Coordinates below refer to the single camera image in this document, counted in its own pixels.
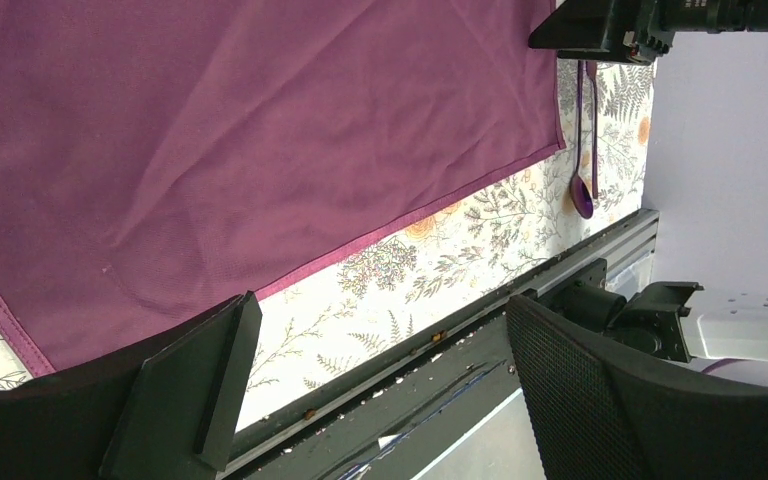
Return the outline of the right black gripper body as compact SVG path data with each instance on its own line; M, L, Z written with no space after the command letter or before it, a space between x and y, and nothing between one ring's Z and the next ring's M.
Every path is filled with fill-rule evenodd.
M667 1L615 1L607 62L651 65L670 52L675 33L663 25Z

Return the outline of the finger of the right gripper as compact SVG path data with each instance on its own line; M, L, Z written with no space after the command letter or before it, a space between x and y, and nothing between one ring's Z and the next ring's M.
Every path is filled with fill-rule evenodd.
M563 1L528 37L528 46L559 59L623 62L622 1Z

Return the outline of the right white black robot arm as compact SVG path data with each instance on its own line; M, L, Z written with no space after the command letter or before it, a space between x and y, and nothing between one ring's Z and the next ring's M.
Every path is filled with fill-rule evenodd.
M768 32L768 1L565 1L530 35L533 49L575 59L580 75L598 62L649 66L678 32ZM658 282L635 295L653 300L589 329L659 358L768 362L768 296L725 294L694 282Z

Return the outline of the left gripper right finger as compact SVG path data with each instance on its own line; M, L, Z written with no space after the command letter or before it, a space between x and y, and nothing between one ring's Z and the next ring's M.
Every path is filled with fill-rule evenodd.
M768 387L705 375L534 300L507 335L549 479L768 479Z

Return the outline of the purple cloth napkin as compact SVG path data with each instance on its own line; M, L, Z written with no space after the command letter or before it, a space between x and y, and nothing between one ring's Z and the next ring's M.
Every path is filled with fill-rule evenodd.
M0 1L0 330L35 375L558 151L551 1Z

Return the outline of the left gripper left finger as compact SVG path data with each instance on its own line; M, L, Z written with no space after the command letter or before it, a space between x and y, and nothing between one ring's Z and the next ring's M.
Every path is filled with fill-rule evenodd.
M252 293L84 364L0 390L0 479L212 479L257 350Z

